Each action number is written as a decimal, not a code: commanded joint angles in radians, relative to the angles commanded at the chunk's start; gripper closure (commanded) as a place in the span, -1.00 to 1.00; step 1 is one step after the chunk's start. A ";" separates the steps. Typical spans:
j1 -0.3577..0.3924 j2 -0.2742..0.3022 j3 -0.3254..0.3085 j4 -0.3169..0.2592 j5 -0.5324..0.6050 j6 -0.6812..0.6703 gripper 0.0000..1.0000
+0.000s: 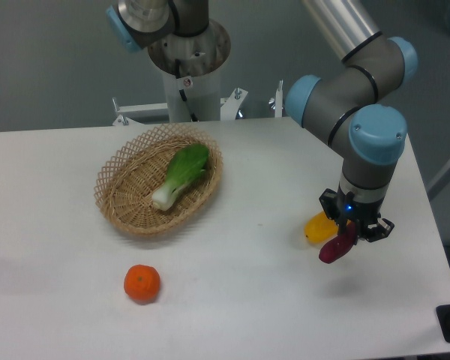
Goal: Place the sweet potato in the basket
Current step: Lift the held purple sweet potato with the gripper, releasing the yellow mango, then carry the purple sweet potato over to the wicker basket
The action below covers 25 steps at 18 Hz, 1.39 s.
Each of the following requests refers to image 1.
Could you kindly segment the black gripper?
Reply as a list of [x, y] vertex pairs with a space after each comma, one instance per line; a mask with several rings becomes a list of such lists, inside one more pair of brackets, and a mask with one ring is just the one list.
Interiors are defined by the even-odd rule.
[[337, 193], [326, 188], [319, 202], [325, 216], [338, 225], [339, 233], [344, 233], [347, 221], [351, 221], [355, 224], [355, 231], [364, 233], [364, 240], [371, 243], [387, 238], [395, 228], [390, 220], [378, 218], [383, 199], [356, 201], [353, 192], [344, 193], [339, 187]]

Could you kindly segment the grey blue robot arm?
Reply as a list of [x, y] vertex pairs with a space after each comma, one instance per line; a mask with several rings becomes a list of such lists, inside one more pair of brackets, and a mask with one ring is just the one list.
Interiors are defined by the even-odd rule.
[[[400, 37], [385, 37], [359, 1], [306, 1], [305, 8], [344, 65], [333, 79], [303, 76], [288, 91], [285, 111], [343, 158], [338, 189], [320, 197], [340, 233], [355, 227], [368, 242], [393, 223], [380, 215], [407, 137], [407, 123], [380, 100], [416, 72], [417, 54]], [[147, 50], [162, 72], [171, 122], [221, 117], [217, 74], [230, 37], [209, 16], [207, 1], [117, 1], [106, 18], [122, 46]]]

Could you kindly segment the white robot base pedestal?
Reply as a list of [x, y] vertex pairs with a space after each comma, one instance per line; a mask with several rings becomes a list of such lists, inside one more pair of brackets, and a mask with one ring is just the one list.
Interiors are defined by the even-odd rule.
[[221, 98], [221, 71], [231, 50], [225, 28], [211, 19], [197, 36], [169, 34], [148, 47], [148, 55], [160, 72], [166, 101], [218, 93]]

